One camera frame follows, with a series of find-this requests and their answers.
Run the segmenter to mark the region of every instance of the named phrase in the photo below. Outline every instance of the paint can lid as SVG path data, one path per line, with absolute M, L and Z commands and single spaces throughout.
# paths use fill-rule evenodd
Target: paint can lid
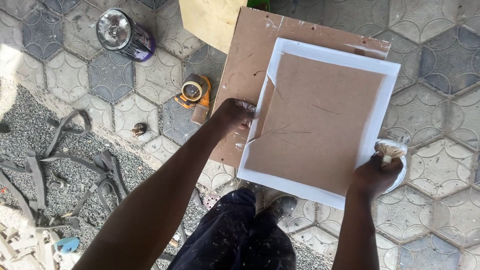
M 121 49 L 130 41 L 132 26 L 127 16 L 118 9 L 109 9 L 100 16 L 96 24 L 96 35 L 103 47 Z

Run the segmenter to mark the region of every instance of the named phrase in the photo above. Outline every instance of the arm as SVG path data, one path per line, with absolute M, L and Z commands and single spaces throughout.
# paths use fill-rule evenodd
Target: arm
M 381 167 L 383 154 L 358 167 L 347 191 L 345 214 L 332 270 L 379 269 L 371 207 L 402 170 L 400 159 Z
M 251 118 L 229 98 L 107 219 L 74 270 L 150 269 L 178 228 L 192 190 L 220 139 Z

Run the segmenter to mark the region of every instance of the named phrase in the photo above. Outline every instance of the white painted frame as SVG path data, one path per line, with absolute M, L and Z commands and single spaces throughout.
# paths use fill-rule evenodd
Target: white painted frame
M 309 58 L 316 61 L 322 61 L 326 63 L 346 66 L 350 68 L 362 69 L 370 72 L 384 74 L 384 78 L 380 83 L 376 100 L 373 104 L 373 110 L 365 124 L 362 137 L 360 139 L 359 154 L 357 156 L 357 162 L 355 167 L 358 167 L 367 162 L 374 154 L 374 145 L 378 136 L 378 132 L 382 126 L 382 121 L 385 116 L 388 101 L 392 95 L 393 88 L 395 86 L 396 77 L 400 71 L 400 64 L 387 62 L 379 59 L 360 56 L 352 53 L 338 51 L 334 49 L 328 49 L 312 44 L 293 41 L 284 38 L 277 38 L 275 46 L 270 58 L 270 63 L 267 68 L 265 81 L 260 93 L 259 103 L 257 106 L 257 113 L 261 111 L 263 104 L 265 88 L 268 82 L 268 78 L 272 80 L 276 85 L 276 73 L 278 70 L 278 64 L 280 58 L 284 53 L 293 54 L 300 57 Z M 253 120 L 248 135 L 247 143 L 243 151 L 243 155 L 240 161 L 240 167 L 237 176 L 241 179 L 266 185 L 280 191 L 284 191 L 302 198 L 313 200 L 319 203 L 327 204 L 338 209 L 345 208 L 345 197 L 338 194 L 301 184 L 289 179 L 281 177 L 255 172 L 245 168 L 245 162 L 250 152 L 250 145 L 252 144 L 253 136 L 256 132 L 258 120 Z

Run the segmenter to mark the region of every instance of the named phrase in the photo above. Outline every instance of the paint-splattered pants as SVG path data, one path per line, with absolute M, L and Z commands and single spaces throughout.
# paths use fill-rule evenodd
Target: paint-splattered pants
M 255 195 L 234 190 L 210 209 L 169 270 L 292 270 L 295 252 L 272 213 L 255 216 Z

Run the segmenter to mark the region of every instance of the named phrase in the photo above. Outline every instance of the plywood sheet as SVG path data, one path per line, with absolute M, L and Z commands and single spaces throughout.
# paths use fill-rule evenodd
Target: plywood sheet
M 345 196 L 383 77 L 285 53 L 245 168 Z
M 277 37 L 381 60 L 390 49 L 389 42 L 242 7 L 213 111 L 227 98 L 257 104 Z M 210 159 L 238 168 L 248 133 L 229 134 Z
M 228 53 L 240 7 L 247 0 L 180 0 L 183 28 Z

